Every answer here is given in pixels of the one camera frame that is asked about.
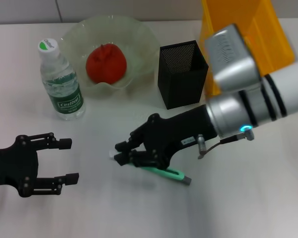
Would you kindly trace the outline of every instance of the wavy glass bowl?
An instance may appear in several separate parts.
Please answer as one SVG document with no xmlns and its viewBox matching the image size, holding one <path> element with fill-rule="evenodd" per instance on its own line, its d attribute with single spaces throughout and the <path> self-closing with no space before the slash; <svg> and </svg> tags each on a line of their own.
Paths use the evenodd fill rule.
<svg viewBox="0 0 298 238">
<path fill-rule="evenodd" d="M 101 44 L 113 43 L 124 53 L 127 71 L 114 84 L 92 82 L 85 69 L 89 54 Z M 125 88 L 132 80 L 154 70 L 158 61 L 159 42 L 152 31 L 133 18 L 95 16 L 76 24 L 59 41 L 63 55 L 77 72 L 80 87 L 93 90 L 99 85 Z"/>
</svg>

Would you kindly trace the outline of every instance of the white table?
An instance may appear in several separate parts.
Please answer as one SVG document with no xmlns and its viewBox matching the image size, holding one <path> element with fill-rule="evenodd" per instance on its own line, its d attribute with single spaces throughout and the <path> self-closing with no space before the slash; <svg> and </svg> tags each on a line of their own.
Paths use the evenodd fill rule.
<svg viewBox="0 0 298 238">
<path fill-rule="evenodd" d="M 281 23 L 298 56 L 298 19 Z M 200 32 L 199 21 L 147 24 L 162 45 L 198 39 Z M 108 160 L 109 150 L 147 116 L 168 118 L 192 106 L 165 110 L 148 78 L 127 91 L 86 97 L 78 120 L 58 119 L 40 81 L 36 49 L 72 26 L 0 25 L 0 148 L 19 134 L 70 137 L 71 150 L 39 152 L 39 176 L 80 173 L 61 196 L 21 198 L 0 186 L 0 238 L 298 238 L 298 114 L 201 161 L 196 147 L 177 153 L 172 166 L 193 179 L 189 187 L 120 167 Z"/>
</svg>

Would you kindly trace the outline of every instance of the water bottle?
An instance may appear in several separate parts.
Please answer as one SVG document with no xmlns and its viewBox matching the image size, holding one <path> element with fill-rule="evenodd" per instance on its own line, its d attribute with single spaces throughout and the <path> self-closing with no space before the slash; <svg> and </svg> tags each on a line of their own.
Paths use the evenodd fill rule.
<svg viewBox="0 0 298 238">
<path fill-rule="evenodd" d="M 54 39 L 40 41 L 41 77 L 57 115 L 65 120 L 76 119 L 85 112 L 76 72 L 61 54 Z"/>
</svg>

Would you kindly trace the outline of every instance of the red fruit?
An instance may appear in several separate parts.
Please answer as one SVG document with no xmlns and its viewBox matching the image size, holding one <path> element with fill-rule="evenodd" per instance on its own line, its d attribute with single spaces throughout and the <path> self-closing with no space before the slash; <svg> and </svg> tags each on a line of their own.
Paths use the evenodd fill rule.
<svg viewBox="0 0 298 238">
<path fill-rule="evenodd" d="M 124 76 L 126 69 L 126 58 L 114 44 L 101 45 L 88 56 L 86 62 L 87 75 L 95 83 L 113 84 Z"/>
</svg>

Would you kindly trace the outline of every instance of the yellow box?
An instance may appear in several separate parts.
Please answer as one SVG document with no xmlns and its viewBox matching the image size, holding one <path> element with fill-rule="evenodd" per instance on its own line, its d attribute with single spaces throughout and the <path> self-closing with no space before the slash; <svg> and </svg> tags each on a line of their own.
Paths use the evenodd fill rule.
<svg viewBox="0 0 298 238">
<path fill-rule="evenodd" d="M 204 40 L 235 23 L 251 50 L 261 75 L 283 68 L 295 60 L 270 0 L 202 0 L 200 48 L 208 61 Z M 206 97 L 221 93 L 209 70 Z"/>
</svg>

